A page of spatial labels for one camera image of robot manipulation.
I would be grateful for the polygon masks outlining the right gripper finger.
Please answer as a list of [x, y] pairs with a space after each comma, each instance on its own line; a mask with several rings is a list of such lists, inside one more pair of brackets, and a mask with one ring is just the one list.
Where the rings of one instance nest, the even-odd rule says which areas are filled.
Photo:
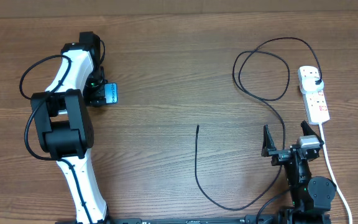
[[321, 137], [316, 134], [313, 129], [310, 127], [310, 125], [304, 120], [301, 122], [301, 128], [303, 130], [304, 136], [314, 136], [316, 138], [316, 141], [318, 142], [318, 145], [320, 148], [323, 147], [324, 141], [321, 139]]
[[263, 137], [264, 139], [262, 143], [261, 156], [268, 157], [271, 156], [271, 153], [276, 150], [276, 147], [267, 124], [264, 126]]

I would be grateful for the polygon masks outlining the blue screen smartphone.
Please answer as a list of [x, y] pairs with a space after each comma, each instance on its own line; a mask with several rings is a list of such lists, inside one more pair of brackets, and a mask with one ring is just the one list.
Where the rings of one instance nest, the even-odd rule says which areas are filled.
[[104, 86], [104, 97], [107, 104], [116, 104], [118, 102], [118, 92], [116, 83], [107, 83]]

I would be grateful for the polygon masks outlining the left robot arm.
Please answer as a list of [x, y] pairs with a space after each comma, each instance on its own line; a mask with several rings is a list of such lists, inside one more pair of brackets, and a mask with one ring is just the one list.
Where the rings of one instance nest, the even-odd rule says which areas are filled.
[[30, 98], [40, 147], [57, 163], [75, 204], [75, 223], [107, 223], [108, 206], [96, 181], [91, 161], [93, 125], [85, 99], [104, 84], [101, 40], [93, 32], [61, 49], [60, 68], [52, 83]]

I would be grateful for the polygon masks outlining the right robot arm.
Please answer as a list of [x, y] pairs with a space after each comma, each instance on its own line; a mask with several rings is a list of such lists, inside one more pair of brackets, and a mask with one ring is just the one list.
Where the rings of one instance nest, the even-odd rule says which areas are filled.
[[337, 186], [329, 178], [315, 176], [309, 162], [319, 157], [324, 141], [302, 121], [303, 135], [288, 149], [278, 150], [273, 142], [269, 127], [264, 126], [264, 141], [261, 156], [270, 157], [271, 165], [285, 169], [288, 189], [270, 199], [266, 207], [286, 193], [290, 193], [292, 206], [282, 207], [274, 215], [264, 217], [265, 223], [330, 223], [327, 214], [331, 210]]

